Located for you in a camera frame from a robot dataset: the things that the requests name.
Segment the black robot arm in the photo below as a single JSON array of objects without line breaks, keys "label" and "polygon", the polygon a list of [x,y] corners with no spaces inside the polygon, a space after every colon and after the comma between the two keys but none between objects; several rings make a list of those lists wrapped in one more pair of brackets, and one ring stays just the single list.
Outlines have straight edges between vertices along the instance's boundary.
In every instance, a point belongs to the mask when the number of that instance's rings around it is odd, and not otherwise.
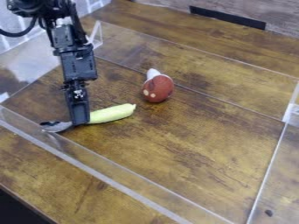
[{"label": "black robot arm", "polygon": [[64,79],[62,90],[71,124],[87,124],[91,120],[87,81],[94,81],[99,75],[94,45],[80,23],[76,3],[72,0],[5,0],[5,6],[16,16],[32,18],[32,21],[23,31],[0,29],[0,34],[19,38],[32,30],[35,24],[47,31],[52,54],[60,58]]}]

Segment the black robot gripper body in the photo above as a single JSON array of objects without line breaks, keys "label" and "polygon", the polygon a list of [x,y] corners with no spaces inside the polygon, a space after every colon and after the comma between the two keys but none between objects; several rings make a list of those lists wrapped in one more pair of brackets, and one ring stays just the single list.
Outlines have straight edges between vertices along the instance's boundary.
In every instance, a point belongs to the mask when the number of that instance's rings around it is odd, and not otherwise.
[{"label": "black robot gripper body", "polygon": [[52,54],[60,58],[63,89],[84,88],[86,82],[99,75],[94,45],[88,42],[76,4],[71,0],[41,0],[41,6],[39,24],[47,31]]}]

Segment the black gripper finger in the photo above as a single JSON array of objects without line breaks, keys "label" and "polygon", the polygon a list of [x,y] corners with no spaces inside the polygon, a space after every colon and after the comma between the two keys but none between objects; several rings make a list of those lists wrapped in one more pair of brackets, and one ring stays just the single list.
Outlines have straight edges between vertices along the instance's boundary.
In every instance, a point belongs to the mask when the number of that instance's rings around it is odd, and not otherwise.
[{"label": "black gripper finger", "polygon": [[90,122],[90,98],[86,88],[66,89],[66,101],[70,109],[70,119],[74,126]]}]

